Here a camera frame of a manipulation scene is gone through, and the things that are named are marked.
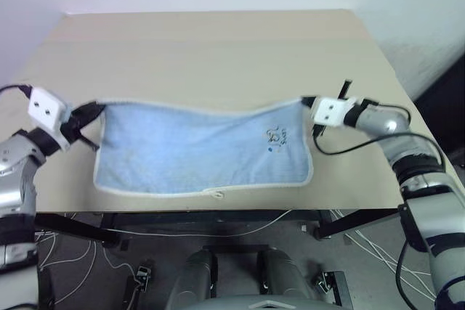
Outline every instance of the table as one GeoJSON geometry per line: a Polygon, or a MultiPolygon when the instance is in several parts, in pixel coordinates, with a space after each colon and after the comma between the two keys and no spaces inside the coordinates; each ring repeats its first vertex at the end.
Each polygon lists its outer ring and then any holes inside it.
{"type": "MultiPolygon", "coordinates": [[[[50,89],[74,105],[109,98],[250,110],[303,95],[335,97],[344,79],[353,80],[349,96],[404,105],[412,112],[412,129],[431,136],[376,43],[346,10],[66,16],[15,80],[50,89]]],[[[2,139],[30,125],[19,94],[2,95],[0,105],[2,139]]],[[[98,141],[100,125],[84,134],[98,141]]],[[[327,129],[320,142],[336,150],[363,140],[352,129],[327,129]]],[[[238,189],[222,199],[154,199],[97,190],[95,154],[78,142],[39,170],[37,208],[42,213],[392,210],[402,202],[378,147],[327,157],[310,142],[310,152],[315,171],[304,187],[238,189]]]]}

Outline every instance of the black cable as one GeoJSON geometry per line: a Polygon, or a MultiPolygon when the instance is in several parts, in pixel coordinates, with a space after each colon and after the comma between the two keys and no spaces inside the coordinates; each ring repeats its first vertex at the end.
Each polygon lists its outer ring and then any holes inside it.
{"type": "Polygon", "coordinates": [[[401,137],[401,136],[419,137],[419,138],[425,139],[429,143],[431,143],[434,146],[434,148],[436,149],[437,154],[439,155],[439,158],[441,160],[440,165],[441,165],[442,169],[445,171],[445,159],[444,159],[444,155],[442,153],[441,148],[439,148],[439,145],[437,145],[436,142],[433,141],[432,139],[430,139],[429,137],[424,136],[423,134],[416,134],[415,132],[397,132],[396,134],[385,134],[383,136],[379,136],[379,137],[370,139],[367,142],[360,143],[359,145],[355,145],[354,147],[351,147],[351,148],[348,148],[348,149],[345,149],[345,150],[340,150],[340,151],[337,151],[337,152],[326,152],[325,150],[321,149],[320,145],[317,142],[317,136],[316,135],[313,135],[313,142],[315,143],[316,148],[320,152],[322,152],[324,155],[340,155],[340,154],[344,154],[346,152],[351,152],[353,150],[360,149],[362,147],[365,147],[365,146],[370,145],[372,143],[382,141],[384,139],[393,138],[393,137],[401,137]]]}
{"type": "Polygon", "coordinates": [[[410,122],[412,121],[412,115],[410,113],[410,110],[408,110],[406,107],[403,107],[402,105],[382,105],[381,103],[379,103],[378,106],[402,110],[403,112],[405,112],[405,114],[407,114],[408,124],[410,125],[410,122]]]}
{"type": "Polygon", "coordinates": [[[14,309],[21,309],[21,308],[37,309],[37,305],[31,304],[31,303],[23,303],[23,304],[10,306],[9,308],[5,308],[3,310],[14,310],[14,309]]]}
{"type": "Polygon", "coordinates": [[[402,283],[400,283],[400,273],[402,271],[402,263],[404,262],[404,257],[405,257],[405,252],[407,250],[408,242],[407,240],[404,243],[404,246],[402,247],[402,250],[400,251],[399,255],[399,260],[397,261],[397,267],[395,268],[395,284],[397,286],[397,290],[399,291],[400,296],[404,300],[404,302],[408,305],[408,307],[412,310],[418,310],[410,301],[410,299],[407,298],[407,295],[404,293],[404,290],[402,289],[402,283]]]}

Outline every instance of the light blue cloth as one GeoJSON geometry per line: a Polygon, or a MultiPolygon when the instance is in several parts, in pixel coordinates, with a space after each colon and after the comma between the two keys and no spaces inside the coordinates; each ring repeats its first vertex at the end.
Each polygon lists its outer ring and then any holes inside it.
{"type": "Polygon", "coordinates": [[[306,184],[303,108],[299,100],[236,114],[108,104],[95,184],[153,194],[306,184]]]}

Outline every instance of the floor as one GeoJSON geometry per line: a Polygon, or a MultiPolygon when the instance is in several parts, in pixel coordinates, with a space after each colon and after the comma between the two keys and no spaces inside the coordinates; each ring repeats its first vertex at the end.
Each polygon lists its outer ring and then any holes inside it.
{"type": "MultiPolygon", "coordinates": [[[[80,213],[76,219],[94,224],[100,221],[99,216],[90,213],[80,213]]],[[[264,223],[223,223],[216,228],[224,233],[234,234],[256,229],[264,223]]],[[[108,250],[108,257],[113,264],[127,262],[134,268],[137,268],[142,261],[154,262],[154,275],[149,291],[143,293],[140,299],[141,310],[163,309],[177,272],[185,259],[202,246],[213,244],[268,244],[280,248],[292,257],[302,274],[309,280],[321,269],[344,271],[354,309],[408,309],[397,292],[394,274],[385,264],[367,254],[344,235],[335,235],[329,240],[319,242],[308,232],[302,231],[302,224],[303,222],[300,221],[278,221],[260,232],[240,238],[135,237],[130,239],[127,251],[108,250]]],[[[313,227],[312,223],[305,225],[309,231],[313,227]]],[[[202,224],[163,225],[163,232],[208,232],[212,228],[202,224]]],[[[127,227],[127,229],[141,231],[140,227],[127,227]]],[[[405,239],[398,219],[367,227],[363,229],[363,233],[397,259],[405,239]]],[[[48,239],[40,244],[41,258],[49,252],[52,240],[48,239]]],[[[58,235],[48,262],[76,258],[82,255],[88,246],[89,243],[85,240],[58,235]]],[[[92,244],[85,258],[72,263],[50,266],[56,299],[60,299],[79,284],[89,269],[93,254],[92,244]]],[[[258,293],[255,258],[253,254],[219,255],[218,296],[258,293]]],[[[411,249],[407,252],[404,265],[415,271],[429,271],[427,256],[411,249]]],[[[104,259],[101,245],[97,244],[96,260],[88,279],[73,295],[57,304],[56,309],[119,310],[128,275],[129,270],[126,267],[111,269],[104,259]]],[[[407,274],[405,277],[416,287],[421,288],[412,276],[407,274]]],[[[421,278],[432,289],[430,277],[421,275],[421,278]]],[[[404,288],[418,309],[433,309],[430,300],[406,285],[404,288]]]]}

